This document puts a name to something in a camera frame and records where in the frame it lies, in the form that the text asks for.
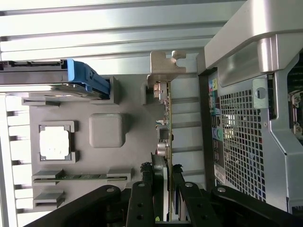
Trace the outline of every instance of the metal bracket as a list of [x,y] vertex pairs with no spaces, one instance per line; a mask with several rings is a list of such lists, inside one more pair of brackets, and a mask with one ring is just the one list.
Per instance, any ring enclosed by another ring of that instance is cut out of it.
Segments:
[[254,79],[252,81],[253,103],[255,109],[268,108],[267,79]]
[[171,55],[171,58],[166,58],[164,51],[151,52],[151,73],[147,76],[149,88],[158,82],[170,82],[179,74],[186,73],[186,67],[177,66],[177,60],[186,58],[186,52],[173,51]]

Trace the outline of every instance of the gray plastic panel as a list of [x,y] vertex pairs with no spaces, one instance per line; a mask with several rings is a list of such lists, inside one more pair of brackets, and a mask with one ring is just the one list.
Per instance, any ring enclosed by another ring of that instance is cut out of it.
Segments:
[[57,176],[60,176],[63,174],[63,170],[41,170],[38,173],[34,174],[32,176],[32,179],[38,179],[38,178],[56,178]]
[[[163,118],[162,105],[141,105],[140,88],[146,75],[116,76],[120,83],[121,102],[119,105],[92,105],[89,102],[66,102],[57,109],[30,107],[32,172],[45,169],[64,169],[67,173],[107,173],[109,169],[132,168],[132,180],[141,179],[141,163],[151,160],[151,152],[157,147],[155,122]],[[97,113],[127,114],[125,144],[121,148],[93,148],[89,144],[89,117]],[[74,165],[41,165],[37,161],[39,152],[39,125],[44,121],[77,121],[79,130],[74,134],[75,149],[80,159]],[[124,188],[125,181],[110,181]],[[34,186],[34,197],[41,191],[62,190],[65,203],[68,203],[90,191],[108,184],[104,181],[59,182],[56,186]]]
[[51,102],[51,101],[29,101],[29,100],[22,99],[22,105],[56,108],[56,107],[60,106],[60,103]]
[[64,192],[43,192],[33,200],[33,208],[38,211],[54,210],[63,202]]
[[120,102],[120,85],[118,80],[115,77],[103,77],[104,79],[109,79],[110,83],[110,94],[109,100],[94,100],[91,101],[91,104],[94,105],[118,105]]
[[73,121],[41,122],[40,126],[64,126],[66,128],[65,130],[70,130],[71,132],[76,132],[78,130],[77,124]]
[[125,120],[120,113],[94,113],[89,117],[89,143],[94,148],[119,148],[125,143]]
[[127,181],[131,180],[132,176],[132,169],[125,168],[125,169],[109,169],[108,173],[106,174],[107,177],[118,177],[118,176],[126,176]]

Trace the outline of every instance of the power supply fan grille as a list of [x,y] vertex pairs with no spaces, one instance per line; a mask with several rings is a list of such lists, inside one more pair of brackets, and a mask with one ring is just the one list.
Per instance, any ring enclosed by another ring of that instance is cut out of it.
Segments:
[[251,90],[220,97],[226,179],[239,191],[266,201],[260,110]]

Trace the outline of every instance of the white label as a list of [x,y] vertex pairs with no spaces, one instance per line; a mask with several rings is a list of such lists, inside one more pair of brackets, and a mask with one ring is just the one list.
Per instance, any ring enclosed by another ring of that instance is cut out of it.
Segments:
[[223,184],[225,184],[225,173],[221,173],[219,167],[214,165],[214,175],[217,177]]
[[64,127],[45,127],[40,132],[40,153],[48,160],[64,160],[69,154],[69,135]]

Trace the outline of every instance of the blue drive tray handle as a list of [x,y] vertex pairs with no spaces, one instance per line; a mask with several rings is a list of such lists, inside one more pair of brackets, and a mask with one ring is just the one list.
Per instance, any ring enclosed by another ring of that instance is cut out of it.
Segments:
[[93,89],[110,95],[110,84],[97,74],[88,64],[73,59],[67,59],[68,80],[72,83],[85,85],[88,92]]

